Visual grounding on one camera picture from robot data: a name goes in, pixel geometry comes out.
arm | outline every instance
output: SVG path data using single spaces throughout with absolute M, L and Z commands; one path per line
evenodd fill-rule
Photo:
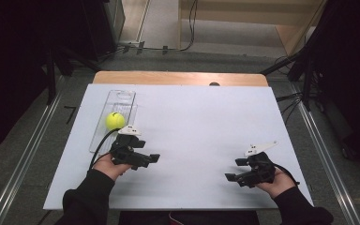
M 115 180 L 131 165 L 114 165 L 111 155 L 98 160 L 76 189 L 66 191 L 64 215 L 56 224 L 107 224 L 109 196 Z
M 256 187 L 267 192 L 277 204 L 282 225 L 328 225 L 333 222 L 333 216 L 326 209 L 313 207 L 293 180 L 279 169 L 276 169 L 273 184 L 261 183 Z

wooden tabletop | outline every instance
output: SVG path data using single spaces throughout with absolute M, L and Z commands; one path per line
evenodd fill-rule
M 93 83 L 155 84 L 155 85 L 209 85 L 268 86 L 262 74 L 204 73 L 167 71 L 100 71 Z

white board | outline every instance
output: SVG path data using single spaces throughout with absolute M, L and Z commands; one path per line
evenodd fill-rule
M 146 141 L 136 151 L 160 154 L 158 163 L 118 178 L 111 208 L 276 208 L 265 192 L 239 187 L 224 175 L 249 171 L 234 160 L 242 158 L 251 144 L 272 141 L 278 145 L 266 154 L 292 173 L 312 203 L 270 87 L 89 84 L 44 209 L 62 209 L 65 191 L 86 176 L 93 156 L 89 146 L 111 90 L 136 92 L 134 126 Z

clear plastic container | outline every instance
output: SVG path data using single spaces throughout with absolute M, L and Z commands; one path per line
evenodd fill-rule
M 136 117 L 137 104 L 136 104 L 136 92 L 134 91 L 122 91 L 112 90 L 107 96 L 106 103 L 98 119 L 95 134 L 93 136 L 92 143 L 90 144 L 89 151 L 96 152 L 98 145 L 103 140 L 104 136 L 109 132 L 106 128 L 105 120 L 109 113 L 121 113 L 125 117 L 125 126 L 133 125 Z M 114 132 L 110 137 L 106 139 L 104 144 L 98 150 L 99 155 L 107 153 L 113 141 L 116 139 L 117 132 Z

yellow ball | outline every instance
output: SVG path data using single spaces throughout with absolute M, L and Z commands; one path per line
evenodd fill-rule
M 123 128 L 125 126 L 125 117 L 119 112 L 111 112 L 106 118 L 106 127 L 108 130 Z

